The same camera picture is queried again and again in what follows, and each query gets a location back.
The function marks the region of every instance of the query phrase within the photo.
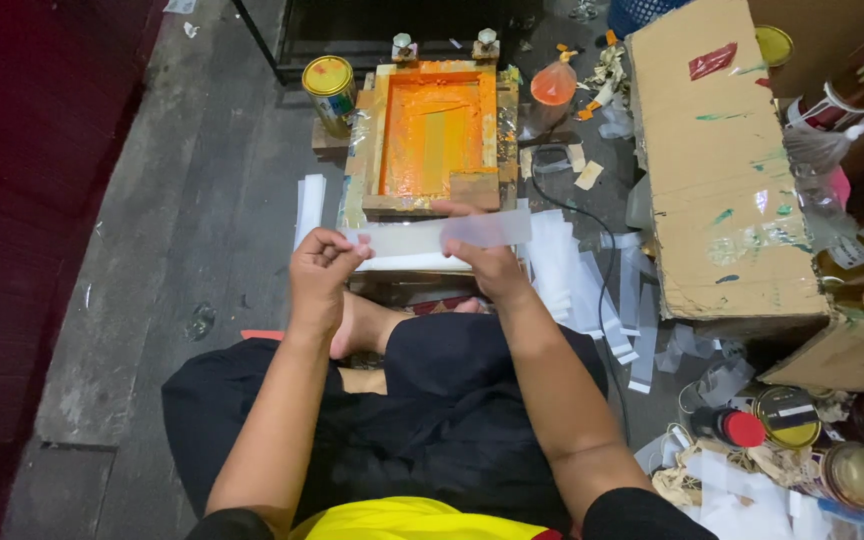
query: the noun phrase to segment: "concrete floor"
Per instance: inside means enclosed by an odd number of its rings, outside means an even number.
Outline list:
[[[275,20],[279,6],[270,2],[254,15]],[[572,65],[580,79],[592,73],[605,7],[586,24],[568,19],[573,7],[545,0],[529,39],[534,51],[516,48],[512,60],[525,73],[553,60],[556,43],[585,47]],[[183,537],[194,516],[165,441],[160,386],[185,360],[233,344],[240,330],[283,328],[298,180],[325,175],[323,223],[336,214],[343,171],[318,162],[309,148],[314,111],[305,92],[279,86],[234,14],[218,0],[166,16],[148,93],[68,308],[4,538]],[[186,21],[200,27],[194,38],[183,30]],[[540,181],[550,195],[626,232],[634,146],[601,139],[601,120],[574,126],[586,157],[605,167],[600,182],[583,191],[569,171]],[[531,185],[523,193],[534,211],[551,208]],[[578,213],[565,216],[582,249],[597,249],[600,227]],[[606,253],[597,257],[604,267]],[[618,298],[618,272],[609,288]],[[191,341],[187,329],[203,322],[205,303],[214,321]],[[648,396],[624,391],[633,450],[678,420],[676,397],[698,369],[656,372]],[[623,388],[628,371],[618,368]],[[613,388],[618,413],[616,396]]]

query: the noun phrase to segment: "leg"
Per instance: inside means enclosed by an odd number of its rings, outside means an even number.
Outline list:
[[[246,339],[187,362],[162,385],[162,415],[175,470],[202,517],[209,492],[258,395],[279,341]],[[325,395],[342,394],[334,366]]]
[[[593,338],[559,329],[608,398],[609,380]],[[385,376],[390,396],[459,397],[513,380],[515,371],[497,316],[437,313],[401,321],[390,332]]]

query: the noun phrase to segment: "black cable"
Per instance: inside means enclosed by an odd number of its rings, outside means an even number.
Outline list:
[[[556,205],[558,207],[562,207],[566,210],[577,212],[581,215],[587,215],[588,217],[594,219],[599,224],[599,226],[601,226],[602,229],[606,233],[608,233],[608,238],[611,240],[612,249],[608,251],[608,264],[606,265],[606,273],[602,277],[602,290],[601,290],[601,292],[599,292],[599,301],[598,301],[599,330],[602,331],[602,339],[605,340],[605,342],[606,342],[606,346],[605,346],[606,361],[605,361],[605,363],[606,363],[606,367],[608,368],[608,374],[610,374],[612,377],[612,380],[615,381],[615,391],[618,392],[618,402],[622,408],[622,425],[625,428],[625,444],[626,444],[626,446],[628,446],[631,444],[631,440],[632,440],[631,431],[629,429],[629,409],[626,407],[625,396],[622,393],[622,384],[618,380],[618,376],[616,375],[616,367],[613,365],[613,360],[618,362],[618,359],[612,353],[612,348],[609,345],[609,340],[606,339],[606,328],[605,328],[604,323],[602,322],[602,303],[606,298],[606,290],[607,290],[606,287],[609,284],[609,278],[612,276],[613,266],[616,264],[616,248],[615,248],[616,236],[613,234],[613,232],[609,228],[609,226],[606,225],[604,221],[599,219],[592,212],[583,210],[582,208],[579,208],[579,207],[573,206],[571,204],[568,204],[566,202],[562,202],[562,201],[553,199],[552,197],[549,197],[546,194],[546,192],[543,191],[539,187],[539,182],[536,180],[536,178],[537,178],[536,177],[536,161],[537,161],[538,154],[540,152],[542,152],[544,146],[547,146],[549,144],[549,140],[552,139],[552,132],[554,132],[555,129],[557,127],[559,127],[565,120],[566,120],[566,117],[563,116],[560,120],[558,120],[558,122],[556,122],[551,128],[549,128],[545,132],[545,135],[546,135],[545,142],[539,144],[534,150],[534,153],[532,155],[532,164],[530,167],[531,168],[530,172],[532,173],[532,187],[535,189],[535,192],[541,196],[542,199],[545,199],[549,203],[552,203],[553,205]]]

